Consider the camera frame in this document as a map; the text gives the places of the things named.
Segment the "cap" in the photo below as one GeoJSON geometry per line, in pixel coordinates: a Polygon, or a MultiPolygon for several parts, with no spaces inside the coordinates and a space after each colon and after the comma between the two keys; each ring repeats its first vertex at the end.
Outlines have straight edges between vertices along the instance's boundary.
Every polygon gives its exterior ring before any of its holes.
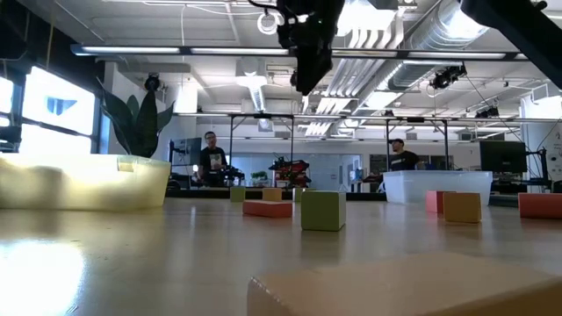
{"type": "Polygon", "coordinates": [[[402,139],[389,140],[388,143],[389,143],[389,144],[392,144],[392,143],[394,143],[395,141],[398,141],[400,144],[404,145],[404,140],[402,140],[402,139]]]}

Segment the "translucent container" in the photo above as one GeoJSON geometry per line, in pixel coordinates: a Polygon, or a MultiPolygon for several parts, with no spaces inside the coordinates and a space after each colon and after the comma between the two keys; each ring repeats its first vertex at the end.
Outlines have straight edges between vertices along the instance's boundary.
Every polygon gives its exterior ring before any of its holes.
{"type": "Polygon", "coordinates": [[[156,208],[169,171],[169,162],[131,155],[0,154],[0,208],[156,208]]]}
{"type": "Polygon", "coordinates": [[[386,199],[391,203],[423,203],[428,190],[479,193],[483,205],[490,201],[492,172],[411,170],[385,172],[386,199]]]}

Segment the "computer screen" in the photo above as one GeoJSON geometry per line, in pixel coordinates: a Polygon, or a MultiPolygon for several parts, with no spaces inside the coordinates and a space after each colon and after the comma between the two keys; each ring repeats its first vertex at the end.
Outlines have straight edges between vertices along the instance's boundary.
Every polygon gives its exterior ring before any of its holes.
{"type": "Polygon", "coordinates": [[[183,139],[172,140],[173,166],[194,166],[199,165],[199,157],[201,156],[201,139],[183,139]]]}
{"type": "Polygon", "coordinates": [[[527,172],[525,143],[518,141],[481,141],[480,165],[482,171],[527,172]]]}

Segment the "black t-shirt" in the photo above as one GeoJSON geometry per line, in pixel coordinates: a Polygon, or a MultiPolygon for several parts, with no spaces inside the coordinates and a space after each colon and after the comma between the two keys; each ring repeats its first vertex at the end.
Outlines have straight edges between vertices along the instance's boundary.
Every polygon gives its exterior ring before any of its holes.
{"type": "Polygon", "coordinates": [[[199,163],[205,172],[211,170],[212,165],[215,164],[227,165],[227,156],[225,155],[225,151],[220,147],[215,147],[214,149],[209,149],[209,147],[207,147],[201,150],[200,160],[199,163]]]}
{"type": "Polygon", "coordinates": [[[415,170],[415,164],[420,161],[417,154],[405,150],[402,154],[395,154],[390,157],[390,170],[415,170]]]}

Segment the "man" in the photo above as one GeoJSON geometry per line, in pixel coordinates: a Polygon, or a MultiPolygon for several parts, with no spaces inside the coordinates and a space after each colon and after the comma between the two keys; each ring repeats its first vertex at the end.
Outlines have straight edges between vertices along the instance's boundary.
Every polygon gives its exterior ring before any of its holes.
{"type": "Polygon", "coordinates": [[[222,148],[217,147],[217,135],[214,132],[205,133],[207,148],[201,150],[199,177],[204,181],[210,171],[221,170],[227,167],[227,156],[222,148]]]}
{"type": "Polygon", "coordinates": [[[404,150],[404,140],[391,140],[395,155],[390,157],[390,170],[415,170],[415,166],[420,162],[417,154],[404,150]]]}

